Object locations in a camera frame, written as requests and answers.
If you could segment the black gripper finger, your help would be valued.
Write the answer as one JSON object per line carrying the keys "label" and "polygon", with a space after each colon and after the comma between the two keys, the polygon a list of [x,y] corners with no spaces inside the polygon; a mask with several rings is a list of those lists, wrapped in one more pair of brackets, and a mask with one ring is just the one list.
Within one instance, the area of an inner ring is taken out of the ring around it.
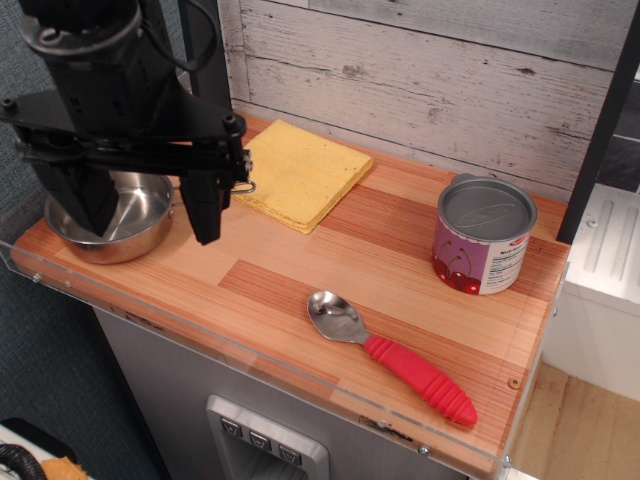
{"label": "black gripper finger", "polygon": [[43,187],[83,229],[102,236],[118,205],[111,171],[84,162],[30,161]]}
{"label": "black gripper finger", "polygon": [[190,170],[180,176],[182,201],[197,241],[220,238],[222,211],[229,207],[233,177],[222,170]]}

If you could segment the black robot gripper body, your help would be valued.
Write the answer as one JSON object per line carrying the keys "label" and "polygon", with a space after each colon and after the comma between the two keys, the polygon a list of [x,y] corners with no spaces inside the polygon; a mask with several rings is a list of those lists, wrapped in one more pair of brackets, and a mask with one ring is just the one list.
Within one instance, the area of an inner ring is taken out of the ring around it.
{"label": "black robot gripper body", "polygon": [[11,98],[2,121],[46,188],[104,188],[112,171],[193,177],[208,188],[249,180],[245,121],[190,94],[146,37],[28,37],[54,86]]}

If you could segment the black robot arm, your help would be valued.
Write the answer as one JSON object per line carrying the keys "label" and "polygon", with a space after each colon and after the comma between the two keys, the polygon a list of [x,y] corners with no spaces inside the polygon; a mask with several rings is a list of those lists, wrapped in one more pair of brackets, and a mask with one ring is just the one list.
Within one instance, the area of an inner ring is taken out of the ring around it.
{"label": "black robot arm", "polygon": [[115,211],[115,171],[172,175],[195,237],[221,234],[231,192],[249,179],[245,120],[190,94],[155,1],[25,1],[20,33],[44,61],[50,90],[1,102],[1,119],[43,187],[81,227],[103,234]]}

